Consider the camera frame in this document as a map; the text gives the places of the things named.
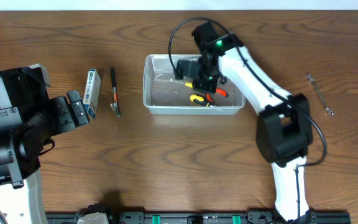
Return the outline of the blue white cardboard box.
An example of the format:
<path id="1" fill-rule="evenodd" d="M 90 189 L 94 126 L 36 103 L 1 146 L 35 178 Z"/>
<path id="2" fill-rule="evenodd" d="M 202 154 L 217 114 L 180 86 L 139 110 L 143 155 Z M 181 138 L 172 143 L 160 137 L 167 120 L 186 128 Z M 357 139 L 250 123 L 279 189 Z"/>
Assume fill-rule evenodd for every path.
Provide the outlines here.
<path id="1" fill-rule="evenodd" d="M 85 94 L 83 97 L 83 104 L 86 112 L 93 118 L 96 118 L 96 110 L 99 99 L 99 92 L 101 88 L 101 77 L 96 69 L 92 68 L 88 71 L 86 80 Z"/>

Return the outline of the small black orange hammer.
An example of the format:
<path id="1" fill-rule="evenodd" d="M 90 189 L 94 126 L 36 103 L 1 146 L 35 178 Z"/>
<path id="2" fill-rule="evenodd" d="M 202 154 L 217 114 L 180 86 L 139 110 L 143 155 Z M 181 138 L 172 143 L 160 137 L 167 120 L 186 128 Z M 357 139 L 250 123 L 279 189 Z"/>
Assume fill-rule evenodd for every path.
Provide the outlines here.
<path id="1" fill-rule="evenodd" d="M 121 111 L 119 109 L 119 103 L 117 98 L 117 86 L 116 86 L 116 76 L 115 76 L 114 67 L 110 68 L 110 74 L 111 74 L 111 85 L 112 85 L 112 93 L 113 93 L 113 99 L 110 106 L 111 109 L 115 112 L 116 116 L 119 118 L 121 117 Z"/>

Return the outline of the stubby yellow black screwdriver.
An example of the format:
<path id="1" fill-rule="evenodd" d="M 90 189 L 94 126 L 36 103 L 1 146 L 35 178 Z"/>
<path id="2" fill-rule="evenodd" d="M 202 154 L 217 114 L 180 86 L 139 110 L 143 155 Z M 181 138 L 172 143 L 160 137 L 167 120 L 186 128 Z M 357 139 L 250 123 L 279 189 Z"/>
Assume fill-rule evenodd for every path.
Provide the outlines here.
<path id="1" fill-rule="evenodd" d="M 192 94 L 190 95 L 190 101 L 198 106 L 204 106 L 204 107 L 223 106 L 223 104 L 221 103 L 216 103 L 210 94 L 206 94 L 206 95 Z"/>

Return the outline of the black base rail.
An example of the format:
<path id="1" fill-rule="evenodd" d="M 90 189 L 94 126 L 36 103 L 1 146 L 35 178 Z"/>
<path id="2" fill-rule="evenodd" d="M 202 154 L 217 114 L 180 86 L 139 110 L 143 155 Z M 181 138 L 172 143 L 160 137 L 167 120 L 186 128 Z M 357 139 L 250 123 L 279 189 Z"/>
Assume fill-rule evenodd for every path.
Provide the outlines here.
<path id="1" fill-rule="evenodd" d="M 297 220 L 286 221 L 273 210 L 249 210 L 242 213 L 152 213 L 141 211 L 115 212 L 107 205 L 94 204 L 76 213 L 48 212 L 48 223 L 110 223 L 110 224 L 263 224 L 309 223 L 351 224 L 348 212 L 307 211 Z"/>

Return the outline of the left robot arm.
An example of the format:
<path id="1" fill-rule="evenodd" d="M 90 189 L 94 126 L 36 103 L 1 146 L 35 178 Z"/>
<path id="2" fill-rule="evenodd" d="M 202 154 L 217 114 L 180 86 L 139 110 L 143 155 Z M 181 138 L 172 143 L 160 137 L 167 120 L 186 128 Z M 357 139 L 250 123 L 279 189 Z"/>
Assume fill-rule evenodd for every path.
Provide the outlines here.
<path id="1" fill-rule="evenodd" d="M 80 93 L 50 98 L 41 64 L 0 71 L 0 223 L 47 223 L 39 157 L 90 121 Z"/>

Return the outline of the clear plastic container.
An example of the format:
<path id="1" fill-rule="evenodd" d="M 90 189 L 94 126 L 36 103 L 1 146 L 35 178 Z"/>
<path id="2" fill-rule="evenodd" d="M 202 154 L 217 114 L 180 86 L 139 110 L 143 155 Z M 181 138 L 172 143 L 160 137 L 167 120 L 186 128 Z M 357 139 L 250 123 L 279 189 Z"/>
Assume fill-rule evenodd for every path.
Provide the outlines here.
<path id="1" fill-rule="evenodd" d="M 145 58 L 143 77 L 143 104 L 152 114 L 164 115 L 234 115 L 246 104 L 242 92 L 228 80 L 226 84 L 218 83 L 218 88 L 229 93 L 225 98 L 212 95 L 216 103 L 223 106 L 204 107 L 190 101 L 190 95 L 205 95 L 192 88 L 179 84 L 158 82 L 157 80 L 177 80 L 167 54 L 150 54 Z"/>

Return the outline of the red handled pliers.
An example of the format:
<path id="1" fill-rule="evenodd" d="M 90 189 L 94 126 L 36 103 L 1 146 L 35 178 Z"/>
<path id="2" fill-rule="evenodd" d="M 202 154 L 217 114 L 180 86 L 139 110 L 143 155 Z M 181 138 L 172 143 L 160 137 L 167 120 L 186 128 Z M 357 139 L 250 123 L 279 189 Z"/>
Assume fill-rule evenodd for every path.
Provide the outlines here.
<path id="1" fill-rule="evenodd" d="M 229 93 L 225 90 L 223 90 L 222 88 L 217 88 L 216 92 L 214 93 L 215 95 L 219 95 L 219 96 L 223 96 L 225 98 L 229 97 Z M 214 100 L 212 98 L 212 93 L 207 93 L 205 94 L 206 100 L 210 103 L 214 103 Z"/>

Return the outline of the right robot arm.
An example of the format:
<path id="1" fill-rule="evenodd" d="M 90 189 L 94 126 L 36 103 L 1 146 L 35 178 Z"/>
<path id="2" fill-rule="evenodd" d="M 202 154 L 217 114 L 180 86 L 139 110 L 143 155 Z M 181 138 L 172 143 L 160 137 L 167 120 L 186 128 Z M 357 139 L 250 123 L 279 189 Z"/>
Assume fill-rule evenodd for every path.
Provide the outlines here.
<path id="1" fill-rule="evenodd" d="M 257 113 L 256 143 L 271 164 L 276 189 L 275 210 L 282 222 L 303 221 L 306 201 L 304 169 L 313 142 L 310 107 L 303 94 L 292 95 L 277 85 L 254 61 L 239 38 L 222 24 L 202 17 L 191 36 L 200 52 L 197 60 L 171 62 L 177 80 L 192 80 L 199 94 L 193 102 L 213 106 L 211 95 L 227 93 L 218 84 L 232 81 Z"/>

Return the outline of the silver metal wrench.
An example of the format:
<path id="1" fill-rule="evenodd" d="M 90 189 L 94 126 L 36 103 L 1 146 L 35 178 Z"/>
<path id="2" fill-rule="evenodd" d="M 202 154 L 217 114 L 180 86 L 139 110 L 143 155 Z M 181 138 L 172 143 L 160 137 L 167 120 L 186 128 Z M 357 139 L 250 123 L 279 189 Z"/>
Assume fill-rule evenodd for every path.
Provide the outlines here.
<path id="1" fill-rule="evenodd" d="M 320 92 L 318 85 L 315 81 L 315 79 L 312 77 L 312 75 L 310 73 L 306 74 L 306 79 L 311 83 L 311 85 L 313 86 L 316 94 L 318 95 L 318 98 L 322 104 L 322 107 L 324 108 L 325 112 L 328 114 L 328 116 L 332 117 L 334 116 L 334 111 L 326 104 L 322 93 Z"/>

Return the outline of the thin yellow black screwdriver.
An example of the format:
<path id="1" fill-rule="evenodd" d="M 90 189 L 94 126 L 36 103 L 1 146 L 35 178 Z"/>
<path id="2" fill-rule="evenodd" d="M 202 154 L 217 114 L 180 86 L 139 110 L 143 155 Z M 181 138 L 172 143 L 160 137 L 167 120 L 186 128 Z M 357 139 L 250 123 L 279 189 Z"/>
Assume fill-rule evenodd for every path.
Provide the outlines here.
<path id="1" fill-rule="evenodd" d="M 188 88 L 193 88 L 193 83 L 192 82 L 185 82 L 185 81 L 178 81 L 178 80 L 157 80 L 158 82 L 163 82 L 163 83 L 169 83 L 169 84 L 179 84 L 182 86 L 186 86 Z"/>

